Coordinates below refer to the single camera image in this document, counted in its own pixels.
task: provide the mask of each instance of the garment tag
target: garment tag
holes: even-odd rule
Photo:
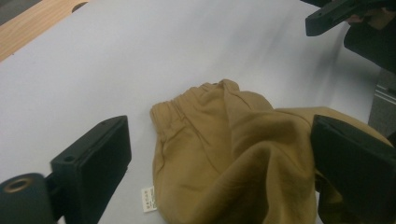
[[[157,210],[157,204],[155,203],[154,187],[142,189],[142,202],[143,211],[145,213]]]

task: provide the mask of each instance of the khaki pants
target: khaki pants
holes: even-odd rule
[[[315,223],[318,172],[310,133],[316,114],[386,141],[329,108],[273,109],[230,80],[155,105],[153,181],[160,213],[169,223]],[[330,185],[322,187],[324,223],[356,221],[342,197]]]

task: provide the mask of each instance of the wooden surface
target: wooden surface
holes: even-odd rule
[[[0,26],[0,62],[72,13],[88,0],[42,0]]]

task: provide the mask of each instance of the white table surface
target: white table surface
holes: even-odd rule
[[[0,63],[0,181],[127,115],[133,159],[100,223],[144,214],[156,134],[150,108],[228,78],[274,107],[326,105],[367,121],[379,68],[343,47],[347,24],[307,37],[298,0],[93,0]]]

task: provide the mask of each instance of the tan fabric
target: tan fabric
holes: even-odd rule
[[[169,223],[315,223],[309,136],[316,114],[386,141],[329,108],[273,109],[231,80],[206,83],[155,105],[150,111],[158,134],[153,181],[160,213]],[[326,186],[320,211],[331,214],[327,223],[339,223],[345,216],[334,218],[326,207],[342,198]]]

